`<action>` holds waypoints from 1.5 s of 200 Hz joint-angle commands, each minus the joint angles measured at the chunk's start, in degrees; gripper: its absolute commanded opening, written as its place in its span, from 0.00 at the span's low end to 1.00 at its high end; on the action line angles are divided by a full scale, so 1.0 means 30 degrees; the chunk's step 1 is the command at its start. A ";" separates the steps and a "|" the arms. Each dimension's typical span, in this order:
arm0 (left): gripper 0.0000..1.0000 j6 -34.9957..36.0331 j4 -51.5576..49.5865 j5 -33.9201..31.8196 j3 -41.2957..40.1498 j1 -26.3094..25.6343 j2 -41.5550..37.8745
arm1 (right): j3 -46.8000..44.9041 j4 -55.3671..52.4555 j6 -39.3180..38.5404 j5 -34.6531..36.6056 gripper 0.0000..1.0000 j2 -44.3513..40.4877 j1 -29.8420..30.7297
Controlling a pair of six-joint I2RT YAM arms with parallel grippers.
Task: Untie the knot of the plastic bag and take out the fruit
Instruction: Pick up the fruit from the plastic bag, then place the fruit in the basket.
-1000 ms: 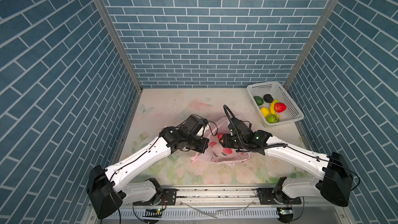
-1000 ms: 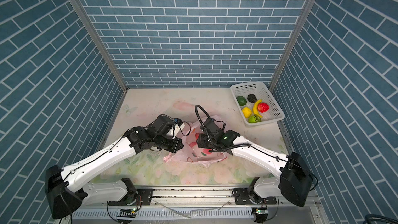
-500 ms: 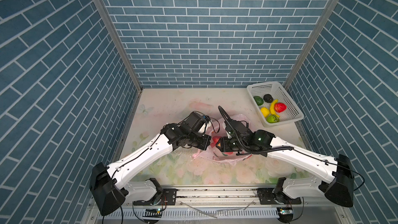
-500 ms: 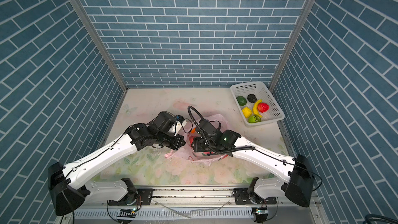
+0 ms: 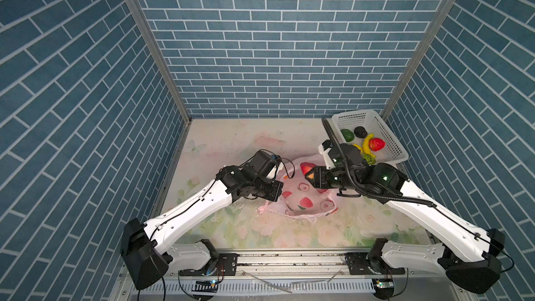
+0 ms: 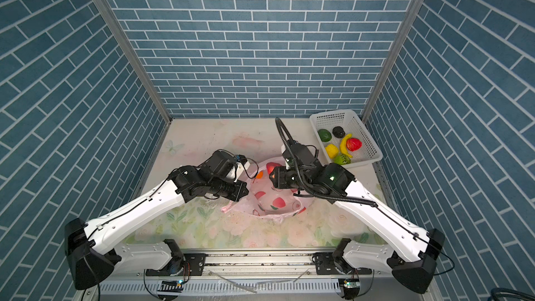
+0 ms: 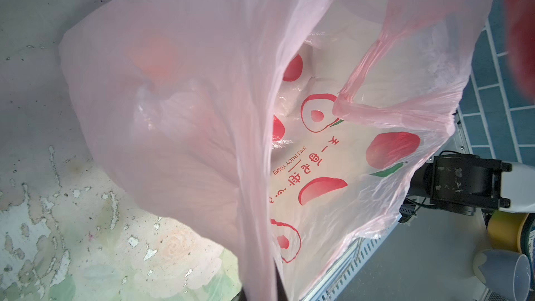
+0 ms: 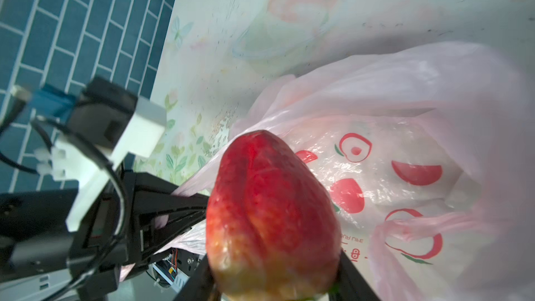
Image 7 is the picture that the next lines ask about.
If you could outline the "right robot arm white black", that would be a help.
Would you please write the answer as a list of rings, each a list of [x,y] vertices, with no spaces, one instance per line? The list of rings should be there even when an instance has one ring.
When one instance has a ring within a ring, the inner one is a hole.
[[[412,177],[400,213],[410,217],[419,208],[466,216],[477,210],[533,213],[534,167],[448,150]]]

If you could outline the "pink plastic fruit bag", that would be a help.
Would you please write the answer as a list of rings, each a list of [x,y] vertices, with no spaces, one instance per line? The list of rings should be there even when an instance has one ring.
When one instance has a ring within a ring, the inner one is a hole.
[[[493,0],[111,0],[61,69],[94,160],[303,298],[455,133]]]

